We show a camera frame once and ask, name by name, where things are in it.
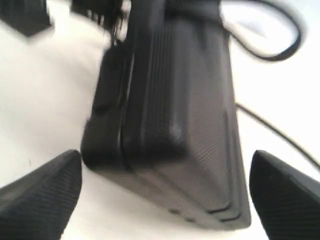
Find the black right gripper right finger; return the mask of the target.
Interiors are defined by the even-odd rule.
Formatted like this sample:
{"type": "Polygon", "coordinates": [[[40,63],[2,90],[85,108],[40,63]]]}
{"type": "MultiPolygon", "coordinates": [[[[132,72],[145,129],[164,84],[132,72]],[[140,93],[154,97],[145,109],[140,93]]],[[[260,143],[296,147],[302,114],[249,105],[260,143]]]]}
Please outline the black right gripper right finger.
{"type": "Polygon", "coordinates": [[[270,240],[320,238],[320,183],[276,156],[257,150],[249,191],[270,240]]]}

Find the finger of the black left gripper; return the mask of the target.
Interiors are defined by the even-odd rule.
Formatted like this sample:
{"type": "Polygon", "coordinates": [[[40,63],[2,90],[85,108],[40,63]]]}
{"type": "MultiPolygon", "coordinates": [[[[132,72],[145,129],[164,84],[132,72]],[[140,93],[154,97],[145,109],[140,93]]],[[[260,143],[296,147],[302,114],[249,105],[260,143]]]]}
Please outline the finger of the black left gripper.
{"type": "Polygon", "coordinates": [[[0,20],[26,37],[53,26],[45,0],[2,0],[0,20]]]}

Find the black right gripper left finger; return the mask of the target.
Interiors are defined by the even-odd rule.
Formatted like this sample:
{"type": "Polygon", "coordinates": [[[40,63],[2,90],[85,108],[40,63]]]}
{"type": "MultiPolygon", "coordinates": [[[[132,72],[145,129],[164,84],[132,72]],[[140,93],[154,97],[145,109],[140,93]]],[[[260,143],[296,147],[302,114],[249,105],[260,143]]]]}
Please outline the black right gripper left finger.
{"type": "Polygon", "coordinates": [[[59,240],[82,189],[82,158],[68,150],[0,189],[2,240],[59,240]]]}

